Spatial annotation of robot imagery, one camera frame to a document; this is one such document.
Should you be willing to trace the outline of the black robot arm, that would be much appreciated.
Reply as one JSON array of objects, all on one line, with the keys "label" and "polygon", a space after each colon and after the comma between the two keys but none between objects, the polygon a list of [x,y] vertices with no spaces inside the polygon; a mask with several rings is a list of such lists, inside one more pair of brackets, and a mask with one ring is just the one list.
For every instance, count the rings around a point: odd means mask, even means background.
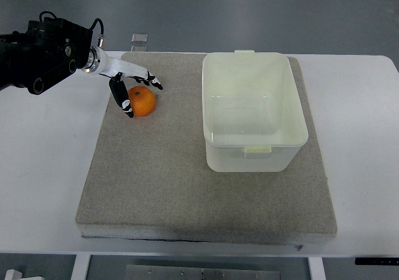
[{"label": "black robot arm", "polygon": [[29,21],[26,32],[1,35],[1,90],[26,88],[40,95],[88,66],[94,28],[100,26],[98,46],[104,26],[96,18],[89,28],[43,11],[37,21]]}]

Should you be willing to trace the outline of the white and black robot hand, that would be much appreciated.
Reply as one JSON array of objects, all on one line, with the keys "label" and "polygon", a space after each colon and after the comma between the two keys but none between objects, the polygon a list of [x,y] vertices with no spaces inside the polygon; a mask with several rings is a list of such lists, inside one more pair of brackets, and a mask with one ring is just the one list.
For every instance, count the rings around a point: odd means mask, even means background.
[{"label": "white and black robot hand", "polygon": [[163,86],[160,81],[146,68],[108,56],[100,47],[92,46],[89,51],[89,58],[82,69],[84,72],[93,75],[108,77],[109,87],[117,105],[130,117],[133,118],[132,105],[128,97],[128,90],[123,77],[133,78],[138,83],[152,85],[160,90]]}]

